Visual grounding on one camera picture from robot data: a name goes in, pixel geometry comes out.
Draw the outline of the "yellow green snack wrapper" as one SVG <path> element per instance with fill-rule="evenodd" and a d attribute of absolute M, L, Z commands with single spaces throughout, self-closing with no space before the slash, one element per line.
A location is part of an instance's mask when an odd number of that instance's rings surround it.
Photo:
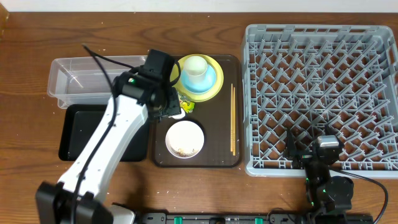
<path fill-rule="evenodd" d="M 190 101 L 186 96 L 179 95 L 180 107 L 186 113 L 192 113 L 195 108 L 195 103 Z"/>

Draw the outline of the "white bowl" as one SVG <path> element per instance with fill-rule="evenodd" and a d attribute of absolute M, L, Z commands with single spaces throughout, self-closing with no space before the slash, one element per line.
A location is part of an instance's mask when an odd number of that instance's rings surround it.
<path fill-rule="evenodd" d="M 193 121 L 176 122 L 165 135 L 167 150 L 179 159 L 195 157 L 202 150 L 204 143 L 204 132 Z"/>

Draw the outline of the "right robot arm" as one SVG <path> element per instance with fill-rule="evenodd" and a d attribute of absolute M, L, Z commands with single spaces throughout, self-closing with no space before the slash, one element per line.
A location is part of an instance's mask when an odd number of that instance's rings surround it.
<path fill-rule="evenodd" d="M 294 168 L 305 170 L 305 186 L 312 208 L 297 223 L 347 224 L 346 211 L 352 208 L 354 183 L 348 177 L 332 176 L 330 166 L 334 164 L 344 144 L 325 127 L 325 134 L 318 136 L 309 150 L 297 149 L 294 135 L 287 130 L 284 157 L 292 161 Z"/>

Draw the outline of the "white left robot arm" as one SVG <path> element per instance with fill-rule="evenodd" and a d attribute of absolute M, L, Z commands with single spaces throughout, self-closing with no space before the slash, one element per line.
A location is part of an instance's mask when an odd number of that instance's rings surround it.
<path fill-rule="evenodd" d="M 56 184 L 42 182 L 35 194 L 41 223 L 134 223 L 136 214 L 122 205 L 103 204 L 110 180 L 131 139 L 147 122 L 180 114 L 179 63 L 151 49 L 139 67 L 129 67 L 113 80 L 104 115 L 86 146 Z"/>

